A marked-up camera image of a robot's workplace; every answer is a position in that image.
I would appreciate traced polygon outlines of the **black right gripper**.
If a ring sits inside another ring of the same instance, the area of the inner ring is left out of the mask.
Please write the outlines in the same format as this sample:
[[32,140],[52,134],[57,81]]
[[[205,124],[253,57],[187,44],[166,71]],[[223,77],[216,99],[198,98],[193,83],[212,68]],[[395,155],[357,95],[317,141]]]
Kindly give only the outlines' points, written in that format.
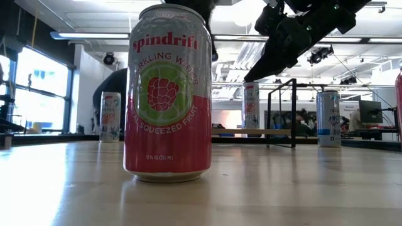
[[284,18],[265,44],[260,59],[244,77],[245,82],[276,75],[298,63],[298,57],[311,47],[312,38],[295,18]]

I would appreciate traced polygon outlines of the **Celsius peach vibe can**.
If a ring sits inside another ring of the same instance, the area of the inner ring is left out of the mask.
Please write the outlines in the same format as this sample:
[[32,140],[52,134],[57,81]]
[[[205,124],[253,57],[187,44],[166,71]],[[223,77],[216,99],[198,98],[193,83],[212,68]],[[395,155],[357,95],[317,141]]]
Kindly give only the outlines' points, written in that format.
[[101,97],[100,142],[118,142],[121,133],[121,94],[119,92],[103,92]]
[[242,84],[242,128],[259,129],[259,84]]

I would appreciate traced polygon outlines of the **Celsius arctic vibe can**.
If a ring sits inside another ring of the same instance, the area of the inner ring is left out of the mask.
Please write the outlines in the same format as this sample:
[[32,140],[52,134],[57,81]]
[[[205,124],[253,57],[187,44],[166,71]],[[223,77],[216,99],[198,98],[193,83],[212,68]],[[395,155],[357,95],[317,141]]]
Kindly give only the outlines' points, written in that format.
[[339,93],[326,90],[317,93],[317,142],[320,147],[341,146]]

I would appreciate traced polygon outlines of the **Spindrift raspberry lime can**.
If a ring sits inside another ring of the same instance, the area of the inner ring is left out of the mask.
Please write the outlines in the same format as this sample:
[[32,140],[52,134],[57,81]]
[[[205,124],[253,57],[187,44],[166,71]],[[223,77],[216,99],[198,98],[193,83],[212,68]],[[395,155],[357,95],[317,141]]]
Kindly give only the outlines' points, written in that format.
[[137,180],[196,180],[211,165],[212,44],[177,4],[144,9],[129,39],[124,169]]

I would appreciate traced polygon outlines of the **person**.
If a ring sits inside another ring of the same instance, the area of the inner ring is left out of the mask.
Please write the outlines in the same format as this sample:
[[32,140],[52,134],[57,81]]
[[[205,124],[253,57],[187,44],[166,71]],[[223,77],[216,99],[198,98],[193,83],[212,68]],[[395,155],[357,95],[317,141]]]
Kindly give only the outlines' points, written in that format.
[[124,136],[126,116],[126,88],[128,69],[123,68],[112,72],[95,90],[92,103],[95,109],[96,124],[100,124],[101,95],[103,92],[118,92],[121,95],[120,136]]
[[314,136],[315,124],[308,115],[308,111],[301,109],[296,112],[296,135],[297,136]]

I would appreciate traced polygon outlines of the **long ceiling light strip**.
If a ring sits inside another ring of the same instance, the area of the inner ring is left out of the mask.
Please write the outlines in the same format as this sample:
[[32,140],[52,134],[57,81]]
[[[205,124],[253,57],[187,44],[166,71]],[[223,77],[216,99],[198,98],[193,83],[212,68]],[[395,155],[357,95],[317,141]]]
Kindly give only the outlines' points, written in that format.
[[[214,35],[215,41],[240,41],[240,42],[265,42],[268,36],[260,35]],[[319,43],[327,44],[351,44],[361,43],[363,45],[397,45],[402,44],[402,37],[343,37],[343,36],[326,36]]]

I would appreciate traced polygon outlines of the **dark computer monitor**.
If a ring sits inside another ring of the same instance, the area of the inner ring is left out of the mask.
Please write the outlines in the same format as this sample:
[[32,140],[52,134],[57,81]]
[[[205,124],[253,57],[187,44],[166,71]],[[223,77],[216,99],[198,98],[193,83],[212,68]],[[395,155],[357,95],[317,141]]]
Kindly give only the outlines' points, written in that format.
[[361,122],[365,124],[383,123],[382,106],[380,102],[360,100],[359,110]]

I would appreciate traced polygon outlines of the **dark office desk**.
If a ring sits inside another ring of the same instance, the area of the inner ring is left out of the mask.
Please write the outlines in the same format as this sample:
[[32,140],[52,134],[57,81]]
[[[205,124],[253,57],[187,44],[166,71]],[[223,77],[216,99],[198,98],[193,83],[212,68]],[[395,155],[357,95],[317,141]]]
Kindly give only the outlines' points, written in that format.
[[369,129],[356,129],[352,132],[346,132],[341,135],[342,139],[352,139],[353,137],[360,137],[365,140],[374,139],[381,141],[383,134],[399,134],[399,130],[395,127],[372,127]]

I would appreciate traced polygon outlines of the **short ceiling light strip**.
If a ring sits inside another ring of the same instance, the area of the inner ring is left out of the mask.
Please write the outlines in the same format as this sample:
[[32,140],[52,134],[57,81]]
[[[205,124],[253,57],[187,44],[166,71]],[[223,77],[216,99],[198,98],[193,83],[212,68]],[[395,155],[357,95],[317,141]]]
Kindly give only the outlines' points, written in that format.
[[54,40],[128,40],[128,33],[59,33],[52,31]]

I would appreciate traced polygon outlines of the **large black-framed window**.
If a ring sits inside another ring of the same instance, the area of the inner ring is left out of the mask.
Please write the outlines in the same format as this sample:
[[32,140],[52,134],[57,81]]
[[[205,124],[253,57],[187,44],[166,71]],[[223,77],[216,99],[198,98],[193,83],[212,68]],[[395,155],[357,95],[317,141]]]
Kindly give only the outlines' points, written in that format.
[[43,132],[68,131],[71,68],[28,47],[18,53],[0,51],[0,67],[0,95],[12,100],[6,107],[8,121],[27,129],[39,125]]

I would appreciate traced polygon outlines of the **black frame wooden shelf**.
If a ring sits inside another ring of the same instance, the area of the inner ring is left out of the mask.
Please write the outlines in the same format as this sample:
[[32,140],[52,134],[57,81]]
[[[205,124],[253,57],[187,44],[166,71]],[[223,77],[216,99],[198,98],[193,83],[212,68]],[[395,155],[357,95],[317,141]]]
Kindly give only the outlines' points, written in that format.
[[[270,129],[271,127],[271,103],[272,103],[272,94],[276,91],[281,91],[284,87],[291,87],[291,129]],[[218,134],[251,134],[251,135],[265,135],[266,136],[266,144],[276,145],[285,148],[296,148],[296,91],[297,91],[297,82],[295,78],[290,79],[289,81],[279,84],[277,88],[268,93],[268,104],[267,104],[267,117],[264,117],[264,121],[266,123],[267,129],[212,129],[212,135]],[[286,146],[284,144],[274,143],[271,140],[272,135],[284,135],[290,136],[290,145]]]

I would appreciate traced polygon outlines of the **black table edge rail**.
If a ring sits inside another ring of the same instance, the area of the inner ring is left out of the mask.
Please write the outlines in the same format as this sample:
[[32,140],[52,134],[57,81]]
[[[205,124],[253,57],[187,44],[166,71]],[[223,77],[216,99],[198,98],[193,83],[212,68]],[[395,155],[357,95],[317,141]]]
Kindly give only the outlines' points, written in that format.
[[[57,135],[14,135],[12,146],[67,143],[78,141],[98,141],[99,137],[81,134],[57,134]],[[290,139],[271,138],[274,143],[288,145]],[[265,138],[241,138],[241,137],[213,137],[216,144],[266,144]],[[377,149],[383,151],[395,151],[402,153],[402,145],[396,141],[372,141],[360,139],[343,139],[342,146],[350,148]]]

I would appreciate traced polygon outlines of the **black metal bracket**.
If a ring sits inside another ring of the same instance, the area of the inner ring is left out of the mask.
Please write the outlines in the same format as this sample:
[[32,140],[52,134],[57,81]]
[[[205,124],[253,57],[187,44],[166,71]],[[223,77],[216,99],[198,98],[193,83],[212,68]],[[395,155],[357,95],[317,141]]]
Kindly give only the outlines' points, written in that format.
[[11,147],[14,132],[25,131],[23,126],[14,124],[7,120],[9,105],[15,102],[10,95],[0,95],[0,149],[9,149]]

